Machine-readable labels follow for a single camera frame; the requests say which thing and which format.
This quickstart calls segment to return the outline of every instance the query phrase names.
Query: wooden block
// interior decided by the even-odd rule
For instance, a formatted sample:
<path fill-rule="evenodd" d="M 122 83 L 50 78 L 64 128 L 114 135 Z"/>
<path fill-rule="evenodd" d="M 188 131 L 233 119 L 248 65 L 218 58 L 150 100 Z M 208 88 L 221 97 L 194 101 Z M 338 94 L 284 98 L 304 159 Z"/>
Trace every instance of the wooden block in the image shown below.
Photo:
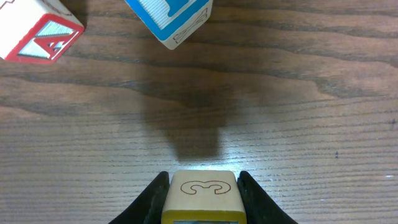
<path fill-rule="evenodd" d="M 84 31 L 58 0 L 0 0 L 0 57 L 54 63 Z"/>
<path fill-rule="evenodd" d="M 162 224 L 246 224 L 246 212 L 231 171 L 180 170 L 172 179 Z"/>
<path fill-rule="evenodd" d="M 126 0 L 148 29 L 173 50 L 210 17 L 213 0 Z"/>

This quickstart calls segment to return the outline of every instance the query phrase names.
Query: yellow block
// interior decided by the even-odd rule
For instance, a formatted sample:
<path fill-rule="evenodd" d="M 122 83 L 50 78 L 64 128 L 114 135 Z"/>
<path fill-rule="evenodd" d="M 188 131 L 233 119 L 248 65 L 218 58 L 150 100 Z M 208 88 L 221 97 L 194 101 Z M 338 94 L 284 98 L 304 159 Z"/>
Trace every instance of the yellow block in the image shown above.
<path fill-rule="evenodd" d="M 172 179 L 162 224 L 246 224 L 231 171 L 180 170 Z"/>

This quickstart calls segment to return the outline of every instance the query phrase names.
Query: toy block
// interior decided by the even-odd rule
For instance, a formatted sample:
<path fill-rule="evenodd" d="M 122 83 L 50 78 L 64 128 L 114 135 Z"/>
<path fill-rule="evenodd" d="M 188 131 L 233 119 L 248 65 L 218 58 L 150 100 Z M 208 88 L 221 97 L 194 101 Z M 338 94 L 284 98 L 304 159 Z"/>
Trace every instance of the toy block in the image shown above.
<path fill-rule="evenodd" d="M 58 0 L 0 0 L 0 57 L 21 63 L 54 63 L 83 33 Z"/>
<path fill-rule="evenodd" d="M 171 181 L 162 224 L 246 224 L 231 171 L 180 170 Z"/>
<path fill-rule="evenodd" d="M 149 30 L 175 49 L 210 16 L 213 0 L 126 0 Z"/>

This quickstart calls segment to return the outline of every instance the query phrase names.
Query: wood grain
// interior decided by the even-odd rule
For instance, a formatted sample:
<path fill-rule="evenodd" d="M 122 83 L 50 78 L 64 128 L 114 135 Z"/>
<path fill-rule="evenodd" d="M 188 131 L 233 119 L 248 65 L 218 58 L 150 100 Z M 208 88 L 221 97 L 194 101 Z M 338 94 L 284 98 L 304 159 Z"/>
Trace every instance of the wood grain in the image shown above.
<path fill-rule="evenodd" d="M 0 61 L 0 223 L 107 223 L 162 170 L 248 170 L 299 223 L 397 223 L 398 2 L 217 0 L 176 50 L 69 0 L 51 66 Z"/>

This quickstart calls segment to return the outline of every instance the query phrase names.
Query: blue and white block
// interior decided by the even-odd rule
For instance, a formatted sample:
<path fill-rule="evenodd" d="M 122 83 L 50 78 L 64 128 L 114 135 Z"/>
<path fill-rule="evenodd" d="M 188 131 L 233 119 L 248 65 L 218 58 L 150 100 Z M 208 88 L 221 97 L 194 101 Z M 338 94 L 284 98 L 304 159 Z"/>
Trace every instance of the blue and white block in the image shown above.
<path fill-rule="evenodd" d="M 150 31 L 175 49 L 210 16 L 213 0 L 126 0 Z"/>

